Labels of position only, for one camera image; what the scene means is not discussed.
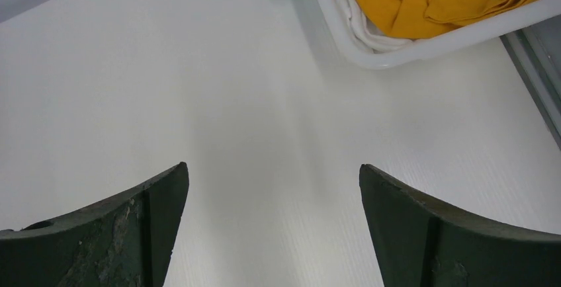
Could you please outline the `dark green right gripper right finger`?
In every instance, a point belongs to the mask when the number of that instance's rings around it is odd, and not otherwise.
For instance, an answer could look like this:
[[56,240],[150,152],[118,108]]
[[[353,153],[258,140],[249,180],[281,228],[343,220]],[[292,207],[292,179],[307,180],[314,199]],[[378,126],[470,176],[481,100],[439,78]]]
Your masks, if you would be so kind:
[[560,236],[505,224],[372,165],[359,186],[385,286],[559,286]]

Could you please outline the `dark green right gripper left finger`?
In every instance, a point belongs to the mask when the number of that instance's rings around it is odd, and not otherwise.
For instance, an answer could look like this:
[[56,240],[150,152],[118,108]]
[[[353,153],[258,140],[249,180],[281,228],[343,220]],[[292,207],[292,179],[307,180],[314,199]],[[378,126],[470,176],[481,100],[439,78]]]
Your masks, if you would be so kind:
[[162,286],[189,191],[186,163],[128,190],[1,231],[2,286]]

